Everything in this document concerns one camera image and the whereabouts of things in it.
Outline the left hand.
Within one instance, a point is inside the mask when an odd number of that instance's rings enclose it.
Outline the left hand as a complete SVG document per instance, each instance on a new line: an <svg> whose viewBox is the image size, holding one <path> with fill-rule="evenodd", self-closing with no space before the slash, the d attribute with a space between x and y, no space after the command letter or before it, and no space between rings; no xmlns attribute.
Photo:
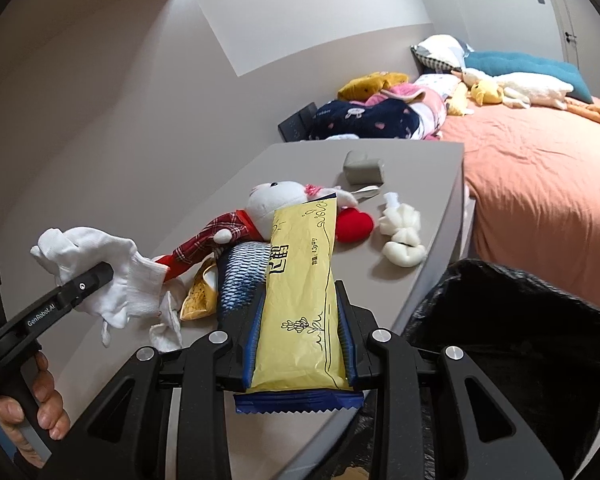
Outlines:
<svg viewBox="0 0 600 480"><path fill-rule="evenodd" d="M32 388L38 400L38 424L53 440L61 440L70 428L70 418L64 409L64 400L56 390L53 375L48 370L48 359L42 352L35 356L38 374ZM19 425L24 421L20 404L9 396L0 396L0 426L20 455L32 466L42 468L45 460L35 451L22 434Z"/></svg>

